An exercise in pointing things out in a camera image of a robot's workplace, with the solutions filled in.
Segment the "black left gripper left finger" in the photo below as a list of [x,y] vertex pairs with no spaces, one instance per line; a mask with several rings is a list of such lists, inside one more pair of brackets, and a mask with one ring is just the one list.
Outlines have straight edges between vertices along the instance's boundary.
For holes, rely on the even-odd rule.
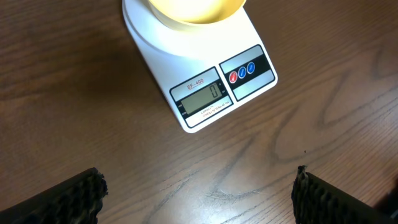
[[107,194],[104,175],[90,168],[1,211],[1,223],[97,224]]

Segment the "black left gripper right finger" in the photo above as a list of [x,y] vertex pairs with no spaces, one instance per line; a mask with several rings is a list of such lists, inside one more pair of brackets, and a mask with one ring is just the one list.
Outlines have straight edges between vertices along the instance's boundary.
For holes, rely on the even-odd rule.
[[297,168],[291,193],[296,224],[397,224],[397,195],[372,208],[346,192]]

